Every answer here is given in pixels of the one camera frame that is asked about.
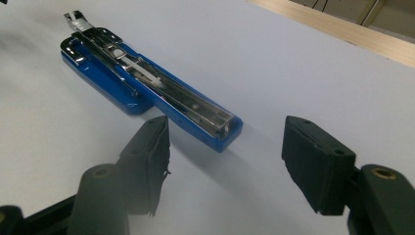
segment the white table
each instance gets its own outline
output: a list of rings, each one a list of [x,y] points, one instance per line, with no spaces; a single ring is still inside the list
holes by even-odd
[[[86,169],[114,163],[161,115],[125,115],[62,61],[72,10],[245,122],[222,154],[171,123],[172,174],[131,234],[348,234],[346,216],[314,214],[287,172],[287,115],[338,138],[356,166],[415,182],[413,68],[242,0],[12,0],[0,6],[0,205],[30,215],[75,194]]]

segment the wooden edge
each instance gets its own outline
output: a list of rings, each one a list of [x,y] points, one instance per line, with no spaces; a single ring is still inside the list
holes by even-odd
[[[341,40],[415,68],[415,44],[332,17],[289,0],[248,0]]]

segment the open stapler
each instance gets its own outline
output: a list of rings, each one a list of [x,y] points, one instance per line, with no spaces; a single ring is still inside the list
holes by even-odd
[[[187,132],[222,152],[241,132],[240,118],[136,53],[81,12],[65,14],[75,31],[61,44],[64,60],[87,82],[130,115],[159,108]]]

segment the black object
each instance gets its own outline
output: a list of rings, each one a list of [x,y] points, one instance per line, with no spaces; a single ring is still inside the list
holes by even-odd
[[[27,218],[18,207],[0,207],[0,235],[128,234],[127,212],[155,214],[169,156],[168,119],[150,119],[117,164],[85,171],[77,195]]]
[[[357,169],[355,153],[313,122],[287,117],[282,158],[316,212],[341,215],[350,208],[350,234],[415,234],[415,190],[408,180],[380,165]]]

